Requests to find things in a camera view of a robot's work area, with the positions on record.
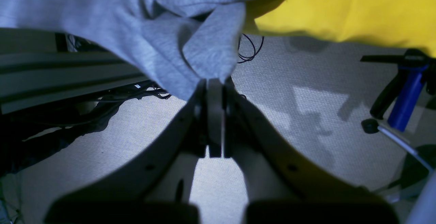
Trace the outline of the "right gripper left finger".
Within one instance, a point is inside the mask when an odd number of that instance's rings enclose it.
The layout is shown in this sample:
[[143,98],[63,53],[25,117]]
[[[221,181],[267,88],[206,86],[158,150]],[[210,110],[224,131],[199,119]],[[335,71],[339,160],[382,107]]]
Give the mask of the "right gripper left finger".
[[46,224],[198,224],[189,204],[202,142],[206,80],[162,133],[130,162],[88,186],[56,200]]

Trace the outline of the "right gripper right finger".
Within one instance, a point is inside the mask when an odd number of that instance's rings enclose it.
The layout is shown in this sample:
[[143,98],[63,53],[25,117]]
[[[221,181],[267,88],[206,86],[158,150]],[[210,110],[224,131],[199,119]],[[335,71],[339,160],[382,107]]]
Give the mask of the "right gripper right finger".
[[243,172],[246,224],[397,224],[392,207],[294,149],[232,81],[207,81],[211,157],[232,158]]

